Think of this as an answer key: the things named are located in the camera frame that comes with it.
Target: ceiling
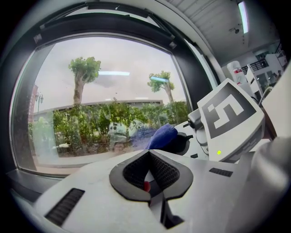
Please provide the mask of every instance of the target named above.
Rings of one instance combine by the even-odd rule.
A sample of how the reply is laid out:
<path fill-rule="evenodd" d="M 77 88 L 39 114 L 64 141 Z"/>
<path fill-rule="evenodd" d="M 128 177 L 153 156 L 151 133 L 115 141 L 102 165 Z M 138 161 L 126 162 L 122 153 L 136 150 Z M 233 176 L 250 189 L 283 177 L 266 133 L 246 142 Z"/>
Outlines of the ceiling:
<path fill-rule="evenodd" d="M 249 32 L 244 34 L 241 15 L 236 0 L 166 0 L 200 30 L 206 38 L 219 64 L 239 57 L 249 51 L 277 41 L 275 26 L 251 1 L 245 0 Z"/>

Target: tree trunk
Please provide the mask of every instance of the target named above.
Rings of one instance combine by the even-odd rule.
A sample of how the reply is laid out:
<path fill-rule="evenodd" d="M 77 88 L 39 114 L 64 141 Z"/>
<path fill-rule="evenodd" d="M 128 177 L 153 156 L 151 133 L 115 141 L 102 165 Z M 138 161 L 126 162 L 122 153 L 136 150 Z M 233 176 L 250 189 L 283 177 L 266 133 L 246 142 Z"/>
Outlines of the tree trunk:
<path fill-rule="evenodd" d="M 75 81 L 75 90 L 74 90 L 74 105 L 79 105 L 82 102 L 82 93 L 83 93 L 84 84 L 83 81 Z"/>
<path fill-rule="evenodd" d="M 171 88 L 170 88 L 170 83 L 166 82 L 164 86 L 165 86 L 165 91 L 169 97 L 170 103 L 173 103 L 174 100 L 173 100 L 173 96 L 172 96 L 172 92 L 171 92 Z"/>

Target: cloudy sky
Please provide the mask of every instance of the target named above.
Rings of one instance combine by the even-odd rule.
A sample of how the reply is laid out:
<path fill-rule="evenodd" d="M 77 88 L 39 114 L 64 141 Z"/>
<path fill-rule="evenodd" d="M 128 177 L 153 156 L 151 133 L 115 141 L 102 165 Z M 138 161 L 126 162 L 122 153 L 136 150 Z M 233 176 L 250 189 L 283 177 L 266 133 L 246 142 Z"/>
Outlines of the cloudy sky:
<path fill-rule="evenodd" d="M 95 57 L 101 61 L 101 71 L 129 72 L 128 76 L 99 75 L 92 83 L 85 84 L 82 103 L 105 101 L 106 99 L 134 100 L 147 97 L 149 100 L 169 99 L 165 90 L 153 93 L 147 85 L 150 73 L 162 70 L 171 72 L 175 89 L 175 101 L 186 97 L 171 56 L 151 46 L 117 38 L 90 37 L 57 43 L 42 65 L 35 84 L 44 101 L 40 111 L 73 104 L 74 74 L 68 68 L 72 59 Z"/>

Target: fluorescent light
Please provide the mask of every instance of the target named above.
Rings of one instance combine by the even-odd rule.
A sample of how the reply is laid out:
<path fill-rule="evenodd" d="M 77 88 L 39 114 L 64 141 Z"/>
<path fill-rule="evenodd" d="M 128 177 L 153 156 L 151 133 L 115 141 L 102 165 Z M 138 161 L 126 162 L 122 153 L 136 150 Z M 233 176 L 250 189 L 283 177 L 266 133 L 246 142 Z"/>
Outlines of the fluorescent light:
<path fill-rule="evenodd" d="M 238 4 L 238 7 L 240 8 L 240 13 L 241 13 L 242 28 L 244 30 L 244 33 L 247 33 L 249 31 L 249 25 L 247 21 L 245 2 L 240 2 Z"/>
<path fill-rule="evenodd" d="M 122 71 L 98 71 L 99 75 L 121 75 L 128 76 L 130 72 L 122 72 Z"/>
<path fill-rule="evenodd" d="M 169 82 L 169 79 L 166 78 L 160 78 L 160 77 L 151 77 L 151 80 L 161 81 L 161 82 Z"/>
<path fill-rule="evenodd" d="M 148 97 L 136 97 L 135 99 L 136 100 L 148 100 L 149 98 Z"/>

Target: lamp post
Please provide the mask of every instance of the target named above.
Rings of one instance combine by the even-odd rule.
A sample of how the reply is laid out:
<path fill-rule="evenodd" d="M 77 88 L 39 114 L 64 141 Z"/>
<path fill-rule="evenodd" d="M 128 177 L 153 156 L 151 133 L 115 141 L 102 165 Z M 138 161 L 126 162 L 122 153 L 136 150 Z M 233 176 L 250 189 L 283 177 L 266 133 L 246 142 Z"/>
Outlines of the lamp post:
<path fill-rule="evenodd" d="M 35 95 L 35 102 L 38 101 L 37 113 L 40 110 L 40 103 L 42 103 L 43 100 L 44 100 L 44 96 L 42 94 L 40 94 L 40 93 L 37 92 L 36 95 Z"/>

